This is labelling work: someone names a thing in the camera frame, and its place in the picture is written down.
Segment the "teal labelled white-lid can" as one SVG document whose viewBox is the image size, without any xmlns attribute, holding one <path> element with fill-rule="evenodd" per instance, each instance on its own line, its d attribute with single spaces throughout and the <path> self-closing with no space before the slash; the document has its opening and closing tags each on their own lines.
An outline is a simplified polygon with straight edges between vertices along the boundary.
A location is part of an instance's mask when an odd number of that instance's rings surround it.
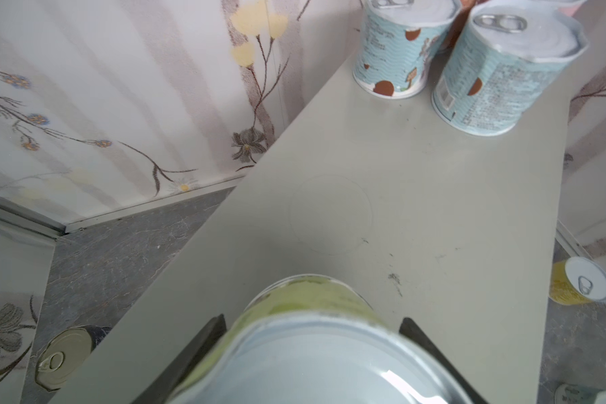
<svg viewBox="0 0 606 404">
<path fill-rule="evenodd" d="M 382 99 L 425 88 L 432 60 L 462 4 L 454 0 L 366 1 L 353 78 Z"/>
</svg>

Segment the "orange labelled can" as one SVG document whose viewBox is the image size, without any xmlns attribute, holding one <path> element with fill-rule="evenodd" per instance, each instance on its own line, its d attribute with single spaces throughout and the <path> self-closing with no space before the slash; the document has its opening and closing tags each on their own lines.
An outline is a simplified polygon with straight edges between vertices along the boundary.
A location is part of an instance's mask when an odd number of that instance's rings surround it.
<svg viewBox="0 0 606 404">
<path fill-rule="evenodd" d="M 485 3 L 485 0 L 461 0 L 461 11 L 454 19 L 449 32 L 444 38 L 444 41 L 439 48 L 439 53 L 448 52 L 454 48 L 462 30 L 465 28 L 471 10 L 478 5 L 478 3 Z"/>
</svg>

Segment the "green labelled can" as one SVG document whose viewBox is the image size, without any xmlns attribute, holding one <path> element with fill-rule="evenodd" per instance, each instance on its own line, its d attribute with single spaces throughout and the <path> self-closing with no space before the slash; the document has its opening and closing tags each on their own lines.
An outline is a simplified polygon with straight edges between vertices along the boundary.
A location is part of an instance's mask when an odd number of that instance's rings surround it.
<svg viewBox="0 0 606 404">
<path fill-rule="evenodd" d="M 168 398 L 171 403 L 468 403 L 422 347 L 355 290 L 303 274 L 269 286 Z"/>
</svg>

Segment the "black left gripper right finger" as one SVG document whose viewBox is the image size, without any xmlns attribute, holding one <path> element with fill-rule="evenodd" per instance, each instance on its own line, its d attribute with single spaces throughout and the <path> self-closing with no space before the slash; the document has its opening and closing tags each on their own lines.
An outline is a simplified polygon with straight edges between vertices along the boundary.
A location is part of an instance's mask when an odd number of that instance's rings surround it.
<svg viewBox="0 0 606 404">
<path fill-rule="evenodd" d="M 429 336 L 424 333 L 417 323 L 410 317 L 405 317 L 399 329 L 400 335 L 414 341 L 417 345 L 428 352 L 441 366 L 458 382 L 459 386 L 464 389 L 467 396 L 475 404 L 488 404 L 488 401 L 481 396 L 478 391 L 461 375 L 459 370 L 452 365 L 449 360 L 443 355 L 440 349 L 434 344 Z"/>
</svg>

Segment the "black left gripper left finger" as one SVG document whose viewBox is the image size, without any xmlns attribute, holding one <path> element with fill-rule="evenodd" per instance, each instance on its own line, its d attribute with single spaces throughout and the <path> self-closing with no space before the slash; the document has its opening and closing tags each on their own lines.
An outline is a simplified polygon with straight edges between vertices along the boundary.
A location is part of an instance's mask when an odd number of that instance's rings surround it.
<svg viewBox="0 0 606 404">
<path fill-rule="evenodd" d="M 208 321 L 161 375 L 132 404 L 166 403 L 173 390 L 227 332 L 223 314 Z"/>
</svg>

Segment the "light blue can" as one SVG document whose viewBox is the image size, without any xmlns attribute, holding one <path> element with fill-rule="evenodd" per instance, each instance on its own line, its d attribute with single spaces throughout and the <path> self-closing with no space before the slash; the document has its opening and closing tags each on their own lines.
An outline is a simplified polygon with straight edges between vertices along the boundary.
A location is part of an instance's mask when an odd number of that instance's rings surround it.
<svg viewBox="0 0 606 404">
<path fill-rule="evenodd" d="M 431 94 L 438 116 L 474 136 L 499 136 L 588 47 L 582 25 L 550 1 L 476 5 Z"/>
</svg>

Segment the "pink fruit labelled can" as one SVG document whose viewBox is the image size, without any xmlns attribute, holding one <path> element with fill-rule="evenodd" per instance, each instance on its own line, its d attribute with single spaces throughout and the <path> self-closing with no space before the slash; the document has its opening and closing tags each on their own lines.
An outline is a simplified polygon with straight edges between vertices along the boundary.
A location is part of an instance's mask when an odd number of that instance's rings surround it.
<svg viewBox="0 0 606 404">
<path fill-rule="evenodd" d="M 544 0 L 544 2 L 557 8 L 564 15 L 572 17 L 586 3 L 586 0 Z"/>
</svg>

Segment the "yellow labelled can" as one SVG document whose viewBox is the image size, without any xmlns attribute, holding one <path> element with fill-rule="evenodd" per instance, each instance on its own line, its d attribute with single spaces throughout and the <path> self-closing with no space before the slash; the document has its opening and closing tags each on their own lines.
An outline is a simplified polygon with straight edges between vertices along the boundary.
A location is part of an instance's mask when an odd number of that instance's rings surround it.
<svg viewBox="0 0 606 404">
<path fill-rule="evenodd" d="M 562 306 L 606 303 L 606 272 L 583 257 L 553 264 L 549 298 Z"/>
</svg>

